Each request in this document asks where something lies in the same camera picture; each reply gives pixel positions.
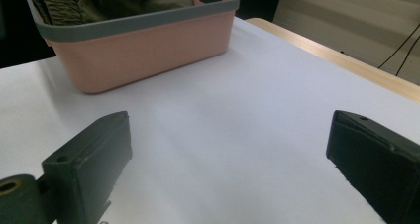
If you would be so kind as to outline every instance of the olive green cloth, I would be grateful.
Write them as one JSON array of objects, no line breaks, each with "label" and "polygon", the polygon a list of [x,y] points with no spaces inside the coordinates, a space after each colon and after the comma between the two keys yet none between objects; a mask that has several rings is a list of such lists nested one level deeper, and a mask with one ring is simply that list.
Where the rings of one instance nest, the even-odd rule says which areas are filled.
[{"label": "olive green cloth", "polygon": [[[33,0],[40,11],[42,3]],[[193,5],[192,0],[42,0],[48,9],[42,15],[46,23],[78,25],[146,14]]]}]

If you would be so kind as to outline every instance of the green fabric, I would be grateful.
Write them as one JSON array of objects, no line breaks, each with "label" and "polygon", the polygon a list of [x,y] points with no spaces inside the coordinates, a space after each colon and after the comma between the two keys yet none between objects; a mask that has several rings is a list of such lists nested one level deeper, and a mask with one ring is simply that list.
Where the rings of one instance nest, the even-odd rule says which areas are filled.
[{"label": "green fabric", "polygon": [[193,5],[192,0],[44,0],[44,2],[54,25],[100,22]]}]

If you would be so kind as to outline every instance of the white table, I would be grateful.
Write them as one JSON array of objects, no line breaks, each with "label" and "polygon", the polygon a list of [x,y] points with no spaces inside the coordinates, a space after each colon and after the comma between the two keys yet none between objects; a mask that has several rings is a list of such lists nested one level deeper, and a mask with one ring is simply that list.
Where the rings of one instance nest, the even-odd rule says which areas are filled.
[{"label": "white table", "polygon": [[382,223],[326,158],[333,112],[420,144],[418,103],[239,19],[221,56],[98,95],[50,58],[1,69],[0,97],[0,178],[39,177],[94,120],[129,112],[110,224]]}]

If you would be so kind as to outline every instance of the wooden edge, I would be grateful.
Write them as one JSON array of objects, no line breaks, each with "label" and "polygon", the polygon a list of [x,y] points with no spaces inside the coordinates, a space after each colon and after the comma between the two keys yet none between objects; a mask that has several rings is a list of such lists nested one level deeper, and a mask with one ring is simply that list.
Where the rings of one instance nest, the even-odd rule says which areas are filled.
[{"label": "wooden edge", "polygon": [[420,86],[389,74],[352,57],[343,55],[321,44],[304,38],[296,33],[260,18],[248,19],[247,22],[264,29],[295,46],[336,64],[362,78],[374,82],[392,92],[420,103]]}]

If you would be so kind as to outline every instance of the dark background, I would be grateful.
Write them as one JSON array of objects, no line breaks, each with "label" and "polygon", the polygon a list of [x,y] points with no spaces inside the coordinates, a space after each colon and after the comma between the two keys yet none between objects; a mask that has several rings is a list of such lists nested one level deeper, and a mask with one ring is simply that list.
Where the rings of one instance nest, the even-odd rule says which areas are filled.
[{"label": "dark background", "polygon": [[[241,0],[237,17],[272,21],[278,0]],[[0,0],[0,68],[55,56],[40,37],[26,0]]]}]

